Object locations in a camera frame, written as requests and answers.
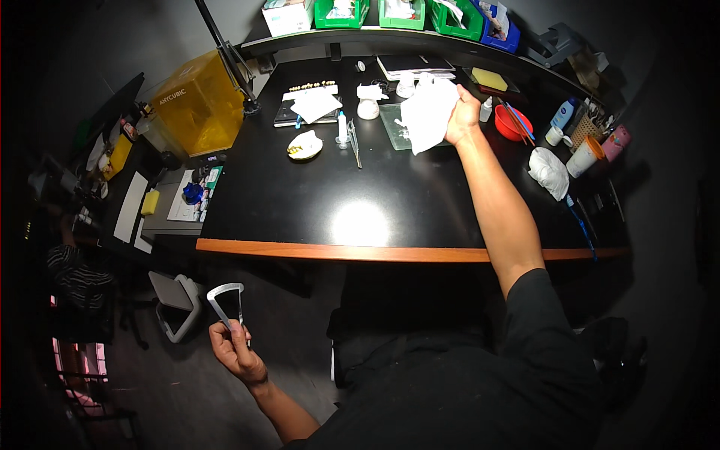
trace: striped shirt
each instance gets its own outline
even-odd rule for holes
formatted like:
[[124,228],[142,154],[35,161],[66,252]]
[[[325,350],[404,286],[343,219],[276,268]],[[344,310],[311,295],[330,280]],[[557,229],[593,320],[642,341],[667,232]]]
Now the striped shirt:
[[104,303],[103,292],[114,281],[111,274],[90,269],[80,257],[80,250],[61,245],[48,251],[48,268],[55,283],[64,289],[76,306],[97,310]]

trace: orange lid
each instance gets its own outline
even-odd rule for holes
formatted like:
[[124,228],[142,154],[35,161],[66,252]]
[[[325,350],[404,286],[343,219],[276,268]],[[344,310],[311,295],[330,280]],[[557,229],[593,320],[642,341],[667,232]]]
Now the orange lid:
[[585,143],[588,144],[588,147],[590,147],[593,150],[593,153],[595,154],[595,157],[597,159],[603,159],[605,158],[605,152],[603,151],[603,148],[600,146],[600,143],[597,139],[595,139],[593,136],[585,136]]

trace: white box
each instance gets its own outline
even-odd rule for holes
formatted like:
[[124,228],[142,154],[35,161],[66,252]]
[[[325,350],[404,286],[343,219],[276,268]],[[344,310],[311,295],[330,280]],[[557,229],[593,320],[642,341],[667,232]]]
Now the white box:
[[272,37],[308,31],[315,18],[315,0],[268,0],[263,16]]

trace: blue toothbrush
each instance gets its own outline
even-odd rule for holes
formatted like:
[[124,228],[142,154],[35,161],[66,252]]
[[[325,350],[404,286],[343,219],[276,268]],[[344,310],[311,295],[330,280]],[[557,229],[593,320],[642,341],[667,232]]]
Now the blue toothbrush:
[[580,228],[582,228],[582,234],[585,235],[585,239],[588,242],[588,247],[590,247],[590,251],[593,252],[593,261],[598,262],[598,255],[595,254],[595,247],[593,247],[593,242],[590,240],[588,231],[585,229],[585,223],[582,221],[582,219],[580,219],[580,217],[577,216],[577,213],[572,208],[572,206],[575,204],[575,202],[572,201],[570,194],[565,196],[565,203],[567,203],[567,208],[570,210],[572,215],[575,216],[575,219],[577,219],[577,221],[580,223]]

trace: shelf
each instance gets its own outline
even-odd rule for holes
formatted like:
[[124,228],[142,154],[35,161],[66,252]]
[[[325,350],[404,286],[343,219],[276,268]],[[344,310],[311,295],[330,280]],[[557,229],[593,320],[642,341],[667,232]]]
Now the shelf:
[[364,43],[376,46],[375,54],[427,53],[442,56],[456,66],[483,67],[508,76],[515,82],[527,83],[534,78],[547,82],[568,94],[584,98],[590,93],[578,83],[536,63],[523,56],[499,50],[489,45],[441,35],[434,31],[433,25],[426,17],[424,30],[403,30],[399,28],[381,28],[379,25],[377,0],[371,0],[370,11],[365,25],[357,29],[330,28],[291,35],[271,37],[262,12],[252,21],[252,30],[245,42],[236,45],[238,52],[245,59],[270,55],[280,50],[300,48],[309,45],[331,43]]

